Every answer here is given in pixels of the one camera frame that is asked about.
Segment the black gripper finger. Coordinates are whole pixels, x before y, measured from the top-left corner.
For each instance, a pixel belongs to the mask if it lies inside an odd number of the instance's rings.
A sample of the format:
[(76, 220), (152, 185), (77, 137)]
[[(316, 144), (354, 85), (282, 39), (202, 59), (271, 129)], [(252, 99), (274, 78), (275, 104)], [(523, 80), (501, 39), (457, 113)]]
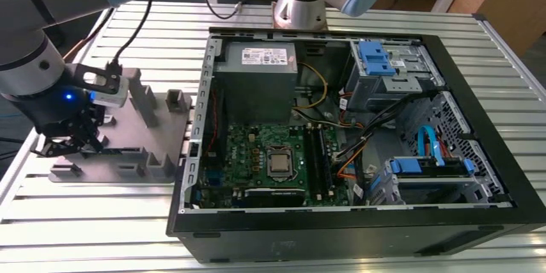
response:
[(64, 137), (60, 139), (47, 137), (41, 149), (36, 150), (35, 154), (45, 158), (65, 156), (79, 153), (85, 145), (87, 142), (75, 137)]
[(99, 127), (104, 122), (105, 107), (101, 105), (88, 105), (80, 111), (79, 118), (81, 122), (83, 140), (85, 146), (95, 153), (103, 149), (103, 143), (99, 141)]

